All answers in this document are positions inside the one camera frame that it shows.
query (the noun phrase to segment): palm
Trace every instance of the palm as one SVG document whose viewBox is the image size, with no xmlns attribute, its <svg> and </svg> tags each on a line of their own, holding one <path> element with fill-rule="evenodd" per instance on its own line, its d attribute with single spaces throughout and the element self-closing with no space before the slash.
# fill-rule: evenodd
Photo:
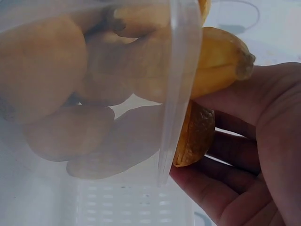
<svg viewBox="0 0 301 226">
<path fill-rule="evenodd" d="M 258 67 L 197 100 L 216 110 L 218 128 L 242 135 L 217 131 L 206 157 L 171 170 L 218 226 L 300 225 L 300 74 L 297 64 Z"/>
</svg>

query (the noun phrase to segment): white surface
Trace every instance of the white surface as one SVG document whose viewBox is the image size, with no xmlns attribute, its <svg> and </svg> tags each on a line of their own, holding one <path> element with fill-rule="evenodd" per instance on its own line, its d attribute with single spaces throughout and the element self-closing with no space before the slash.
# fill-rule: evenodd
<svg viewBox="0 0 301 226">
<path fill-rule="evenodd" d="M 256 10 L 242 2 L 254 4 Z M 213 0 L 205 26 L 233 29 L 250 51 L 256 55 L 256 65 L 301 62 L 301 0 Z M 242 27 L 250 29 L 240 32 Z M 195 226 L 214 226 L 206 213 L 194 204 Z"/>
</svg>

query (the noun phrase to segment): fruit skin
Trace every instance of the fruit skin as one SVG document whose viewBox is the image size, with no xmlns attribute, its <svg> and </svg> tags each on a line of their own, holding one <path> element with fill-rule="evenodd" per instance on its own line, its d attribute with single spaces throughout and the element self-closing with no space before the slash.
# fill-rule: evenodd
<svg viewBox="0 0 301 226">
<path fill-rule="evenodd" d="M 7 22 L 11 23 L 8 24 L 9 26 L 18 26 L 22 23 L 61 15 L 70 16 L 85 33 L 104 21 L 105 7 L 97 4 L 99 3 L 95 0 L 51 0 L 36 2 L 35 4 L 18 2 L 1 13 L 0 27 L 6 26 L 5 24 L 1 26 L 1 21 L 5 21 L 6 24 Z"/>
<path fill-rule="evenodd" d="M 118 119 L 95 152 L 67 163 L 69 175 L 82 179 L 114 176 L 147 160 L 161 144 L 164 107 L 143 106 Z"/>
<path fill-rule="evenodd" d="M 91 153 L 109 132 L 114 115 L 110 108 L 76 105 L 23 125 L 22 130 L 39 157 L 68 161 Z"/>
<path fill-rule="evenodd" d="M 187 107 L 173 165 L 183 167 L 199 161 L 212 144 L 214 111 L 190 101 Z"/>
<path fill-rule="evenodd" d="M 202 16 L 202 25 L 204 25 L 211 8 L 211 0 L 198 0 L 198 3 Z"/>
<path fill-rule="evenodd" d="M 132 79 L 134 94 L 158 103 L 165 102 L 167 92 L 171 52 L 169 39 L 164 39 L 168 37 L 167 31 L 153 32 L 145 39 L 139 39 L 129 45 L 128 53 L 123 53 L 129 55 L 132 48 L 133 62 L 143 65 L 134 68 L 129 62 L 123 67 L 124 75 L 130 74 L 127 71 L 131 71 L 137 77 Z M 182 91 L 187 92 L 190 89 L 190 81 L 194 80 L 190 96 L 194 99 L 223 89 L 236 80 L 250 78 L 255 56 L 235 35 L 217 28 L 204 27 L 202 50 L 194 78 L 191 76 L 193 67 L 189 65 L 189 59 L 187 61 L 183 72 Z"/>
<path fill-rule="evenodd" d="M 121 37 L 140 38 L 170 22 L 169 4 L 143 4 L 111 7 L 107 22 L 112 31 Z"/>
<path fill-rule="evenodd" d="M 83 79 L 87 49 L 68 16 L 0 33 L 0 115 L 31 123 L 56 111 Z"/>
<path fill-rule="evenodd" d="M 134 40 L 119 37 L 112 32 L 97 33 L 87 39 L 88 70 L 75 91 L 82 104 L 119 105 L 133 94 L 128 78 L 103 72 L 105 65 L 102 63 L 111 51 Z"/>
</svg>

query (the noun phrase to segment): translucent plastic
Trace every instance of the translucent plastic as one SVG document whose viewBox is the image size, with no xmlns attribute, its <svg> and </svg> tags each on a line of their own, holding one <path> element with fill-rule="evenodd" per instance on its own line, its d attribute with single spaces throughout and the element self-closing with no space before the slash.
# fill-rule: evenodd
<svg viewBox="0 0 301 226">
<path fill-rule="evenodd" d="M 167 180 L 200 18 L 194 0 L 0 3 L 0 225 L 191 225 L 187 197 Z M 135 208 L 158 190 L 151 216 L 129 217 L 121 202 L 106 216 L 123 187 Z M 175 218 L 158 217 L 175 197 Z"/>
</svg>

